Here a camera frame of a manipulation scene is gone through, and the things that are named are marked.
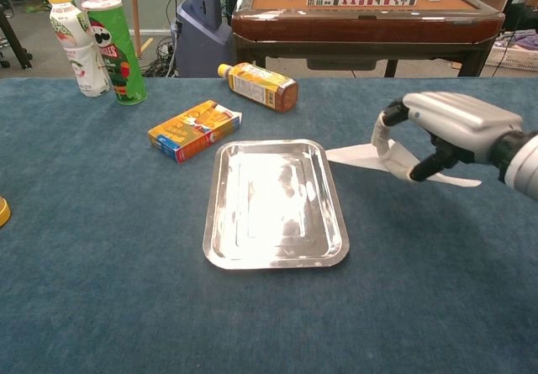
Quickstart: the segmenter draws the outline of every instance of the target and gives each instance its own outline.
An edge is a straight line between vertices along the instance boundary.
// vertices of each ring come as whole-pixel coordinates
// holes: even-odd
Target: metal tray
[[[349,239],[325,151],[310,140],[217,151],[203,252],[224,269],[333,266]]]

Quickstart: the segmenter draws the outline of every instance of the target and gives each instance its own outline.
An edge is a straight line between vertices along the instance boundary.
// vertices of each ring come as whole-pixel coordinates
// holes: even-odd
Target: pringles can
[[[121,0],[86,0],[82,8],[87,11],[118,102],[132,105],[144,101],[148,94]]]

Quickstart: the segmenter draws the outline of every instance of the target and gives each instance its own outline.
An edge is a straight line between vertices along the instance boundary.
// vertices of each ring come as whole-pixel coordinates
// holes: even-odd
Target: robotic finger
[[[410,120],[425,129],[435,153],[415,166],[390,160],[390,129]],[[524,133],[523,119],[490,103],[451,92],[407,94],[377,118],[372,144],[395,176],[421,182],[458,161],[493,165],[499,180],[538,200],[538,132]]]

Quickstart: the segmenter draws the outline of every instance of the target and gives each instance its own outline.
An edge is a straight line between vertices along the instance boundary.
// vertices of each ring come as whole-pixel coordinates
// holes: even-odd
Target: plastic bottle
[[[109,89],[108,74],[93,42],[87,15],[71,0],[49,0],[52,4],[50,23],[75,72],[81,92],[97,97]]]
[[[298,84],[293,79],[273,71],[250,63],[240,63],[237,66],[222,64],[218,74],[228,79],[232,91],[278,112],[289,111],[297,102]]]

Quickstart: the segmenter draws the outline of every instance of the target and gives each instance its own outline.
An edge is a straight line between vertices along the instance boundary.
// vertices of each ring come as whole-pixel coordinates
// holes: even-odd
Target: chair
[[[11,15],[8,16],[4,9],[10,8]],[[11,0],[0,0],[0,29],[6,35],[5,38],[0,36],[0,50],[9,48],[13,49],[13,52],[17,56],[18,62],[20,63],[23,69],[29,69],[32,67],[30,60],[32,60],[32,55],[27,52],[25,48],[20,45],[17,35],[14,33],[11,25],[9,24],[8,17],[14,16],[13,11],[13,2]],[[9,61],[4,60],[3,54],[0,51],[0,66],[1,67],[10,67]]]

